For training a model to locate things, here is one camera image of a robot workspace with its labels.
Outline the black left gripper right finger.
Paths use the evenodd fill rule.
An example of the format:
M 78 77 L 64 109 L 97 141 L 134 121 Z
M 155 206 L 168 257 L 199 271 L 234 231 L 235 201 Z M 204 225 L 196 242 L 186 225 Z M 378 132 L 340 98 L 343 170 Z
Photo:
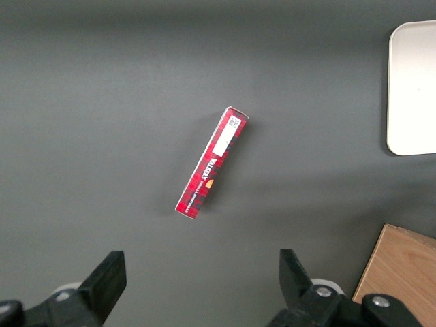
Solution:
M 360 304 L 309 278 L 295 252 L 279 252 L 279 284 L 287 307 L 269 326 L 420 326 L 403 302 L 386 294 L 368 294 Z

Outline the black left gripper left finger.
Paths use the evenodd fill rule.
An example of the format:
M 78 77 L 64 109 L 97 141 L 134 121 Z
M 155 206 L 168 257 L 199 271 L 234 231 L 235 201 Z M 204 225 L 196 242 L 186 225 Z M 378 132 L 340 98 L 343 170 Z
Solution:
M 40 304 L 1 301 L 2 326 L 103 326 L 127 285 L 125 254 L 111 251 L 81 283 L 58 287 Z

